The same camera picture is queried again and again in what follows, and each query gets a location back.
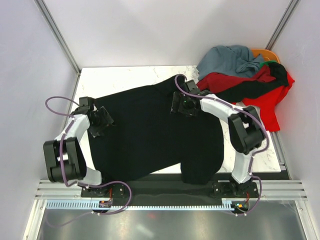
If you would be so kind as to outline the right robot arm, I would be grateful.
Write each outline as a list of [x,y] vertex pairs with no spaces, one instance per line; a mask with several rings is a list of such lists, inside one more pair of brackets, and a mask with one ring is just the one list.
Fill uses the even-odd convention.
[[185,76],[179,74],[174,78],[178,90],[173,93],[171,112],[188,117],[205,112],[228,124],[230,142],[235,150],[229,191],[235,197],[242,196],[253,184],[254,156],[269,146],[267,142],[265,148],[259,149],[268,135],[256,109],[231,104],[209,90],[201,91],[193,80],[178,83],[179,77]]

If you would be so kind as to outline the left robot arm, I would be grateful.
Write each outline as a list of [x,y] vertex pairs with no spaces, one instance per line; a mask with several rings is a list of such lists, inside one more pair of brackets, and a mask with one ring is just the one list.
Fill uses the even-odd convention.
[[107,128],[115,125],[114,120],[105,107],[96,106],[96,100],[92,97],[81,97],[78,103],[72,100],[77,108],[69,114],[52,110],[48,105],[52,99],[68,98],[52,96],[45,101],[48,110],[68,117],[68,120],[55,139],[43,144],[48,179],[52,183],[63,183],[66,187],[92,187],[92,191],[99,197],[106,196],[110,191],[110,185],[102,180],[100,171],[87,166],[80,141],[85,133],[93,138],[105,136]]

